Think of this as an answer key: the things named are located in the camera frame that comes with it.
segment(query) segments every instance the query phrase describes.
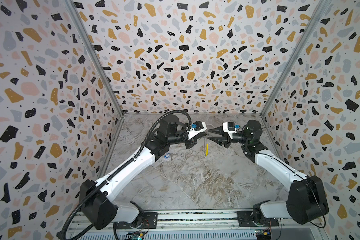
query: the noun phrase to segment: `aluminum corner profile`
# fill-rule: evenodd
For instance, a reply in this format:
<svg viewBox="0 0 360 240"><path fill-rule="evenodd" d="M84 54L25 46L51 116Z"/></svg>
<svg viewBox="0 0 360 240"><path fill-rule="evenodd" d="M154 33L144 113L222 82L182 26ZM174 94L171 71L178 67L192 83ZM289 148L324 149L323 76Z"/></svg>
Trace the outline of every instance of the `aluminum corner profile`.
<svg viewBox="0 0 360 240"><path fill-rule="evenodd" d="M273 104L277 94L279 93L280 88L284 85L285 80L287 79L289 72L292 70L296 60L298 59L301 52L304 50L305 45L311 40L312 33L316 30L317 24L319 23L321 17L324 15L328 7L330 6L332 0L320 0L319 4L313 11L311 20L308 22L307 27L304 30L304 33L301 36L300 41L295 47L295 50L291 54L286 67L281 73L279 80L273 87L272 92L270 93L267 102L264 105L264 108L261 110L260 116L264 118L266 113L269 111L269 108Z"/></svg>
<svg viewBox="0 0 360 240"><path fill-rule="evenodd" d="M64 2L65 2L65 7L68 11L68 14L72 19L72 22L84 44L84 47L87 49L88 55L91 58L92 63L95 66L95 69L97 70L97 72L100 75L100 79L103 82L103 85L112 101L112 104L116 110L116 113L119 115L120 118L122 118L124 113L120 108L120 104L117 101L117 98L115 97L115 94L112 90L111 85L109 84L109 81L107 81L107 79L108 79L107 75L104 72L103 67L100 63L100 60L98 59L98 57L95 53L95 50L89 40L88 34L85 30L85 27L84 27L82 21L80 20L79 13L77 12L76 7L72 0L64 0Z"/></svg>

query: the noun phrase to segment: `terrazzo wallpaper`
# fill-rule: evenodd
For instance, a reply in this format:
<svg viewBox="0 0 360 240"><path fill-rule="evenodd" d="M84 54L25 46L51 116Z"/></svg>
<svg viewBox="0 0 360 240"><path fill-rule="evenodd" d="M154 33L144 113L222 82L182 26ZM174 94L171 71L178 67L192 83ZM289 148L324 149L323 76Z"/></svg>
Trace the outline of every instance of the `terrazzo wallpaper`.
<svg viewBox="0 0 360 240"><path fill-rule="evenodd" d="M360 1L332 1L266 114L284 160L324 183L331 239L360 239Z"/></svg>
<svg viewBox="0 0 360 240"><path fill-rule="evenodd" d="M124 112L262 110L314 0L74 0Z"/></svg>
<svg viewBox="0 0 360 240"><path fill-rule="evenodd" d="M115 115L61 1L0 1L0 239L58 239Z"/></svg>

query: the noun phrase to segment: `vent grille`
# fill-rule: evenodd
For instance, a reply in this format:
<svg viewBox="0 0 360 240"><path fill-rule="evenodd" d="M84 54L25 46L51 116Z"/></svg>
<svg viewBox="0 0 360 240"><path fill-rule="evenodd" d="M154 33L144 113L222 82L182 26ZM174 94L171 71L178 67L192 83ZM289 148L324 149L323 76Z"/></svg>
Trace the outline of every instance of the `vent grille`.
<svg viewBox="0 0 360 240"><path fill-rule="evenodd" d="M120 240L128 240L130 235L117 235ZM81 240L114 240L113 233L87 233ZM171 240L171 239L203 239L203 240L256 240L254 230L215 230L211 231L159 231L149 232L144 237L145 240Z"/></svg>

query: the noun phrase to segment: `back wall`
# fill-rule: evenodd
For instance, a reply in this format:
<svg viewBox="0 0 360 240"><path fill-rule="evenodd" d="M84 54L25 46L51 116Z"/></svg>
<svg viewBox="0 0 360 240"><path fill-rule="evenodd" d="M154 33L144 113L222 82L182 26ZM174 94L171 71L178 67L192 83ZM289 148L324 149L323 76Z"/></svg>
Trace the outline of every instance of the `back wall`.
<svg viewBox="0 0 360 240"><path fill-rule="evenodd" d="M124 112L256 113L317 2L75 4Z"/></svg>

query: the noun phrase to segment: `black mounting plate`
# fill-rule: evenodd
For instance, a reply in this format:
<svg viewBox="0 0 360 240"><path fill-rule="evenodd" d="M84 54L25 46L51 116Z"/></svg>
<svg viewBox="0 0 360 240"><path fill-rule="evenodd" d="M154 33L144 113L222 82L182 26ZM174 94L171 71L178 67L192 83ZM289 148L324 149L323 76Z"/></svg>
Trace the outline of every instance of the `black mounting plate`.
<svg viewBox="0 0 360 240"><path fill-rule="evenodd" d="M239 221L239 227L258 227L252 221L252 211L237 211L236 213ZM271 218L270 220L272 226L277 227L279 225L279 221L277 219ZM266 222L263 227L269 227L269 221Z"/></svg>
<svg viewBox="0 0 360 240"><path fill-rule="evenodd" d="M157 212L144 212L144 216L143 216L143 229L142 231L144 231L144 229L152 229L152 228L156 228L157 226ZM127 230L133 230L133 231L138 231L140 228L132 228L130 226L129 223L127 222L119 222L116 225L116 229L127 229Z"/></svg>

